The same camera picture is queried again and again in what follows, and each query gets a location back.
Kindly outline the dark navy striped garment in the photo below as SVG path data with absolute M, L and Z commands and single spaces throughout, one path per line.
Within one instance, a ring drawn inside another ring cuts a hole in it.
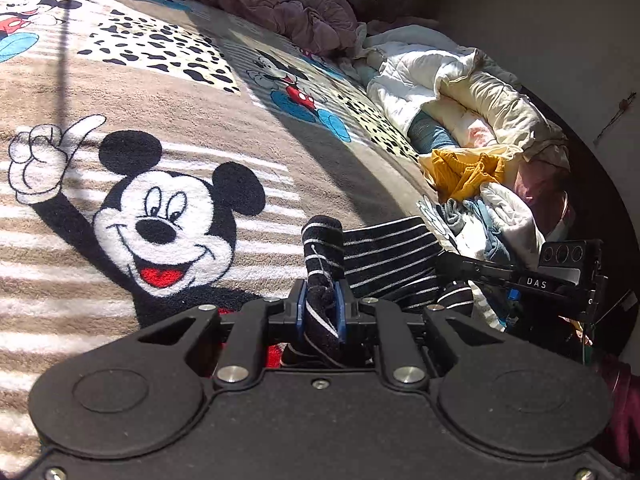
M 430 304 L 471 315 L 471 286 L 438 274 L 444 253 L 419 217 L 345 231 L 338 220 L 317 214 L 302 229 L 307 270 L 303 336 L 287 344 L 284 367 L 364 367 L 368 345 L 338 334 L 335 284 L 344 280 L 357 299 L 390 300 L 401 311 L 419 313 Z

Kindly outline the white purple folded garment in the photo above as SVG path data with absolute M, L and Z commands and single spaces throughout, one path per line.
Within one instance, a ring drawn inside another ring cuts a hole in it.
M 447 200 L 440 215 L 462 256 L 537 269 L 544 236 L 526 203 L 505 186 L 483 183 L 475 197 Z

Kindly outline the pink printed garment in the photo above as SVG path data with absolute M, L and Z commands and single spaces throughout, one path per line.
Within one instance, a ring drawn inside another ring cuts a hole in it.
M 529 206 L 547 242 L 566 240 L 575 221 L 566 185 L 570 173 L 542 160 L 522 162 L 514 191 Z

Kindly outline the mustard yellow garment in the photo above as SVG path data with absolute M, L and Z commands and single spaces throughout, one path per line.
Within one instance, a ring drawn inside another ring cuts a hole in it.
M 475 148 L 435 148 L 430 154 L 419 156 L 419 164 L 441 204 L 470 200 L 480 194 L 485 183 L 505 184 L 512 162 L 513 158 L 505 154 Z

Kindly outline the folded blue denim jeans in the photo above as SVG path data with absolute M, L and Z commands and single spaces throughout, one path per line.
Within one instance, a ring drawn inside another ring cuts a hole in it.
M 436 148 L 457 148 L 451 133 L 429 114 L 420 112 L 413 119 L 407 136 L 414 150 L 419 154 L 430 154 Z

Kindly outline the beige Mickey Mouse blanket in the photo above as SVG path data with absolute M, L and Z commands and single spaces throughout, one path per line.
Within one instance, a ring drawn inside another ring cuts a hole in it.
M 171 315 L 182 292 L 226 308 L 305 273 L 314 214 L 359 228 L 427 214 L 416 155 L 348 79 L 284 39 L 184 0 L 1 0 L 1 174 L 43 180 L 91 221 L 118 183 L 102 140 L 142 131 L 126 162 L 186 199 L 178 240 L 135 240 L 115 278 L 1 185 L 1 470 L 40 442 L 27 395 L 49 366 Z

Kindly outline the white cream duvet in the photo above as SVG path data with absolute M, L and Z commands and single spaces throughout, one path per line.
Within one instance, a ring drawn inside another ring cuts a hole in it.
M 421 110 L 434 117 L 471 112 L 498 143 L 516 146 L 528 162 L 570 168 L 561 127 L 515 88 L 518 78 L 481 50 L 409 25 L 366 38 L 352 60 L 367 67 L 362 81 L 369 99 L 402 133 Z

